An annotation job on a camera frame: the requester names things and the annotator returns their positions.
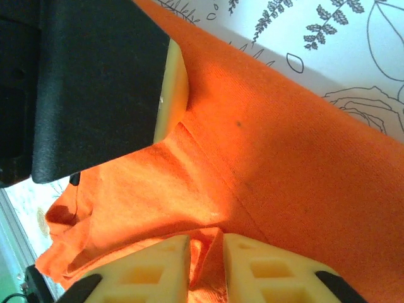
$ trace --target orange fabric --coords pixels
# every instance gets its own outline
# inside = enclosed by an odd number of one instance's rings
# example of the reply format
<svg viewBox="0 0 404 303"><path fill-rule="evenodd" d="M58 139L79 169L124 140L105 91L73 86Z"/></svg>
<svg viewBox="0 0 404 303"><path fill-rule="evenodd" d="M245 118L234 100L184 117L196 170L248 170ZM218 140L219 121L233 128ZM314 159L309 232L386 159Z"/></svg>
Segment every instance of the orange fabric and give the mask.
<svg viewBox="0 0 404 303"><path fill-rule="evenodd" d="M189 108L163 143L82 173L37 267L69 287L192 236L190 302L225 302L223 232L324 262L370 302L404 298L404 147L148 0L181 46Z"/></svg>

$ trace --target wire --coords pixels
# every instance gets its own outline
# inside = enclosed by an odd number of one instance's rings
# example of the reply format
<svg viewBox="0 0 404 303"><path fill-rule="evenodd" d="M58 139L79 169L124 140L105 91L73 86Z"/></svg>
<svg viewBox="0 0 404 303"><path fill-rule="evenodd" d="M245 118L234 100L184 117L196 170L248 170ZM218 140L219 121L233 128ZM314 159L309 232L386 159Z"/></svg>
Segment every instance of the wire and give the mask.
<svg viewBox="0 0 404 303"><path fill-rule="evenodd" d="M1 303L7 303L11 298L14 298L14 297L22 297L22 298L25 298L25 300L27 299L26 295L23 295L23 294L11 294L11 295L7 296L3 301L1 301Z"/></svg>

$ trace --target white wallpaper with line drawing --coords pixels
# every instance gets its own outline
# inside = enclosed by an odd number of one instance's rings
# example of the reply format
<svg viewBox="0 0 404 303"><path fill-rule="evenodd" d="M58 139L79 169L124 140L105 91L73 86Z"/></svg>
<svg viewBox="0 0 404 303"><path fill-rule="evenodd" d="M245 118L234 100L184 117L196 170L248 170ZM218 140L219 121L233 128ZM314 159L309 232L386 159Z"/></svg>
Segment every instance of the white wallpaper with line drawing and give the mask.
<svg viewBox="0 0 404 303"><path fill-rule="evenodd" d="M154 0L404 143L404 0Z"/></svg>

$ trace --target orange t-shirt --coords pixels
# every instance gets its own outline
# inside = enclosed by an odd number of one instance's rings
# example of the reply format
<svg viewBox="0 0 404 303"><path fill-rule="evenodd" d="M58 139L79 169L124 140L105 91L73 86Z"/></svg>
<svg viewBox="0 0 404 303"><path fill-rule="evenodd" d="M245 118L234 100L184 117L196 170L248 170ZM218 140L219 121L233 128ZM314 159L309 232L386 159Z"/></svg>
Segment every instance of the orange t-shirt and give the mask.
<svg viewBox="0 0 404 303"><path fill-rule="evenodd" d="M47 214L37 267L69 287L172 234L190 302L226 302L222 235L326 263L370 302L404 302L404 146L149 0L181 46L189 107L162 143L88 169Z"/></svg>

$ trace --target yellow plastic part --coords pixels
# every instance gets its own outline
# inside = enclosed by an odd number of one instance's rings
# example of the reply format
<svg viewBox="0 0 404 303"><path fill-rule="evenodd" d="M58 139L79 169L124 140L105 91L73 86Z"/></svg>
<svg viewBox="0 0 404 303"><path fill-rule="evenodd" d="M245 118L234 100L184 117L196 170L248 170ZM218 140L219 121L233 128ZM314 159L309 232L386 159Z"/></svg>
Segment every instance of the yellow plastic part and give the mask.
<svg viewBox="0 0 404 303"><path fill-rule="evenodd" d="M189 237L177 235L101 266L102 281L86 303L186 303Z"/></svg>
<svg viewBox="0 0 404 303"><path fill-rule="evenodd" d="M178 44L170 40L154 143L162 141L181 121L188 103L188 76Z"/></svg>
<svg viewBox="0 0 404 303"><path fill-rule="evenodd" d="M315 276L330 267L237 234L225 234L229 303L340 303Z"/></svg>

